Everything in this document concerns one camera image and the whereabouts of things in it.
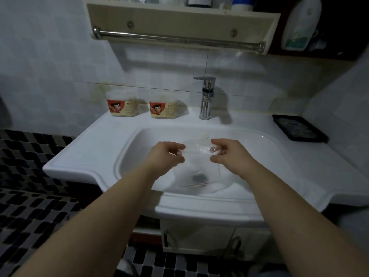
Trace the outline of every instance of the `person's left arm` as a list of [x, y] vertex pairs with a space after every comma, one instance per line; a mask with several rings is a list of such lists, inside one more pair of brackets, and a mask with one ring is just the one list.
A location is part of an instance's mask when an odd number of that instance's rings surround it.
[[14, 277], [94, 275], [109, 256], [105, 276], [113, 276], [132, 230], [157, 178], [185, 159], [185, 145], [159, 142], [145, 162], [54, 233]]

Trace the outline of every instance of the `white cabinet door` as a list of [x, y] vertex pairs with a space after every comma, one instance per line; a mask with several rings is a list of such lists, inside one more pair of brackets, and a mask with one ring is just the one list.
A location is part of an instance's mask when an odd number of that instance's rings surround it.
[[270, 237], [271, 233], [267, 228], [236, 228], [225, 257], [253, 260]]
[[160, 220], [163, 251], [222, 256], [234, 228], [186, 220]]

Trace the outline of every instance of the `sink countertop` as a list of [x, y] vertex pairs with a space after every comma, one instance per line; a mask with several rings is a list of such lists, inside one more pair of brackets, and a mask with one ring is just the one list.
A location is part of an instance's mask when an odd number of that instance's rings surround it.
[[[50, 160], [44, 171], [70, 181], [98, 184], [106, 191], [116, 181], [114, 167], [123, 148], [139, 129], [154, 126], [201, 126], [253, 130], [270, 137], [300, 177], [313, 207], [322, 211], [329, 202], [363, 206], [369, 204], [369, 179], [324, 143], [295, 142], [273, 122], [270, 114], [244, 111], [212, 111], [212, 119], [199, 119], [200, 108], [179, 108], [173, 120], [155, 119], [147, 105], [139, 105], [136, 117], [101, 116], [71, 144]], [[246, 226], [263, 223], [255, 200], [225, 199], [152, 191], [143, 214], [156, 218], [186, 217], [214, 224]]]

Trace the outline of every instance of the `soap dish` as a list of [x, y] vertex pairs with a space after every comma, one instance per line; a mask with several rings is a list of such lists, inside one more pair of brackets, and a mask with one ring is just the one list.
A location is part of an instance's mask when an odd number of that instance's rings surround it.
[[272, 115], [274, 122], [290, 140], [327, 143], [329, 138], [307, 120], [299, 116]]

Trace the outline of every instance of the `faucet handle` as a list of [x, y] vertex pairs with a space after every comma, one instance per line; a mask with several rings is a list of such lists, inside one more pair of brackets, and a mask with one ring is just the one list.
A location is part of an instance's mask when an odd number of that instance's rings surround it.
[[214, 90], [215, 77], [193, 77], [195, 80], [204, 80], [203, 89]]

